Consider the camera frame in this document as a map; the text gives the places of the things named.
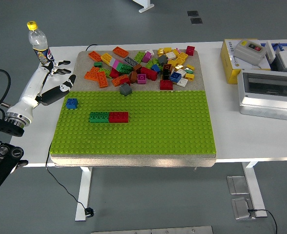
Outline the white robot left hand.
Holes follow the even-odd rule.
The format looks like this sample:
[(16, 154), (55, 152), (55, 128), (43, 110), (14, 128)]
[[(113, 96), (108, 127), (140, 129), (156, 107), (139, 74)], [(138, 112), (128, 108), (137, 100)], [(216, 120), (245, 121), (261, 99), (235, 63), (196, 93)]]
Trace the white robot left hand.
[(29, 80), (19, 102), (10, 107), (6, 115), (31, 119), (33, 117), (33, 109), (39, 104), (47, 106), (65, 97), (73, 87), (76, 79), (75, 75), (71, 75), (68, 80), (61, 85), (57, 85), (56, 87), (42, 93), (42, 88), (48, 76), (55, 73), (65, 75), (70, 74), (71, 71), (67, 69), (55, 69), (53, 62), (49, 62), (46, 65), (39, 67)]

